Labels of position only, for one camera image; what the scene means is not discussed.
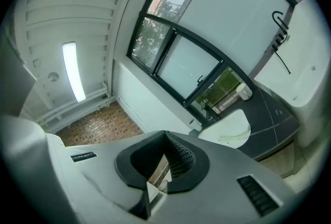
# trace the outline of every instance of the fluorescent light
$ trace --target fluorescent light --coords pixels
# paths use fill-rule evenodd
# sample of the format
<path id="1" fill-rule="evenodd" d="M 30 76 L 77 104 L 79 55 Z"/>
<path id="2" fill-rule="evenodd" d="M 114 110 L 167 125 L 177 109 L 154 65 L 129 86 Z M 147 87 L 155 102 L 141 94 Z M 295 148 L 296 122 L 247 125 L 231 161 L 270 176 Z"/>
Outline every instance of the fluorescent light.
<path id="1" fill-rule="evenodd" d="M 84 101 L 86 99 L 86 96 L 78 71 L 76 43 L 71 42 L 63 44 L 62 51 L 64 65 L 66 66 L 66 71 L 73 94 L 76 97 L 77 102 Z"/>

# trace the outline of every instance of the white sink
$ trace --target white sink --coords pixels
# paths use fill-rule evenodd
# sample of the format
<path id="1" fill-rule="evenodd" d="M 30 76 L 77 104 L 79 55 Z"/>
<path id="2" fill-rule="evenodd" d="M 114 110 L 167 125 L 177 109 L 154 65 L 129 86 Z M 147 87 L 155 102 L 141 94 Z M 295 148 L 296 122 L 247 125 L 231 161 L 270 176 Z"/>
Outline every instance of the white sink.
<path id="1" fill-rule="evenodd" d="M 199 139 L 207 140 L 224 146 L 239 148 L 250 136 L 250 125 L 243 110 L 238 109 L 204 129 Z"/>

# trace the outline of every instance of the window frame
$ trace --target window frame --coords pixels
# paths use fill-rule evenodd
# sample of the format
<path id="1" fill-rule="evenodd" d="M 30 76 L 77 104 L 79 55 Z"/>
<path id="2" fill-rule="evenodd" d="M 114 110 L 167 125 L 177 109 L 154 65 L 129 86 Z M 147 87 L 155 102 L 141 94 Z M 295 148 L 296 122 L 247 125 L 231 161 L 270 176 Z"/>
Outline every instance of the window frame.
<path id="1" fill-rule="evenodd" d="M 286 1 L 290 4 L 290 7 L 292 8 L 294 8 L 294 6 L 297 4 L 296 0 L 286 0 Z M 209 122 L 208 120 L 206 120 L 197 109 L 191 106 L 191 103 L 194 102 L 194 100 L 197 99 L 220 76 L 220 74 L 227 67 L 231 67 L 239 75 L 239 77 L 249 86 L 249 88 L 253 91 L 254 94 L 254 92 L 257 90 L 256 85 L 242 71 L 242 69 L 237 66 L 236 63 L 234 63 L 220 49 L 215 47 L 206 39 L 195 34 L 194 32 L 165 18 L 161 18 L 153 14 L 149 14 L 148 8 L 152 2 L 153 0 L 146 0 L 146 2 L 142 7 L 142 10 L 139 12 L 139 16 L 130 39 L 129 48 L 127 51 L 127 57 L 129 57 L 141 70 L 143 70 L 146 74 L 148 74 L 156 83 L 158 83 L 164 90 L 166 90 L 177 102 L 179 102 L 189 113 L 191 113 L 202 124 L 203 128 L 211 125 L 212 123 L 214 123 L 214 121 Z M 136 38 L 140 32 L 144 18 L 152 19 L 156 22 L 165 24 L 170 27 L 169 31 L 167 32 L 160 46 L 160 49 L 158 50 L 155 56 L 155 60 L 153 62 L 151 69 L 145 67 L 145 65 L 143 65 L 138 59 L 132 56 L 132 51 L 136 43 Z M 209 53 L 219 61 L 217 66 L 209 73 L 209 75 L 203 81 L 201 81 L 201 84 L 187 98 L 183 98 L 167 82 L 165 82 L 162 78 L 157 76 L 157 72 L 177 34 L 190 40 L 191 42 L 202 48 L 204 51 L 206 51 L 207 53 Z"/>

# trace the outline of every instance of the white bathtub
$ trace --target white bathtub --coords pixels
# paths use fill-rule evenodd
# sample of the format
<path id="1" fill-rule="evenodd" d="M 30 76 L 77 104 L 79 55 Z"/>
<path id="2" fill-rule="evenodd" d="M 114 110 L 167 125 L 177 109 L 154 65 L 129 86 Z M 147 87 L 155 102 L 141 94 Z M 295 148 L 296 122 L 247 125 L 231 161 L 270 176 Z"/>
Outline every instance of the white bathtub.
<path id="1" fill-rule="evenodd" d="M 273 54 L 255 80 L 275 95 L 300 122 L 298 142 L 309 145 L 331 118 L 330 30 L 315 0 L 294 8 L 289 38 Z"/>

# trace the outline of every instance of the black countertop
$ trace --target black countertop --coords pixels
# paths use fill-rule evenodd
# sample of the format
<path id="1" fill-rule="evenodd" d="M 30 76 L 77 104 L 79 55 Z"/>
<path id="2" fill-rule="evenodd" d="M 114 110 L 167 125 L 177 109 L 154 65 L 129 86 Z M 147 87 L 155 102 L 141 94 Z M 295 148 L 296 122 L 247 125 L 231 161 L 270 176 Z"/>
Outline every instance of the black countertop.
<path id="1" fill-rule="evenodd" d="M 221 116 L 225 118 L 238 109 L 243 110 L 251 126 L 247 142 L 238 150 L 255 160 L 264 159 L 289 144 L 300 127 L 284 106 L 258 87 L 249 100 L 239 98 Z"/>

